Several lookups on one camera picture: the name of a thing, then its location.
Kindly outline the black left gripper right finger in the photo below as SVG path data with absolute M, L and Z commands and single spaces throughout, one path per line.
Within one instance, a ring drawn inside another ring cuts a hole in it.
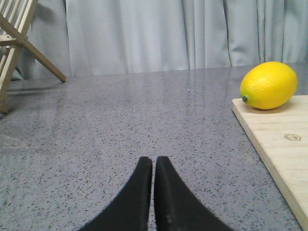
M 156 161 L 154 213 L 158 231 L 231 230 L 194 196 L 166 156 Z

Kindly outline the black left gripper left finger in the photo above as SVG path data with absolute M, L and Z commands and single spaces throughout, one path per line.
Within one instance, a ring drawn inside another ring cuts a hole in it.
M 140 157 L 131 177 L 113 201 L 83 231 L 146 231 L 153 164 Z

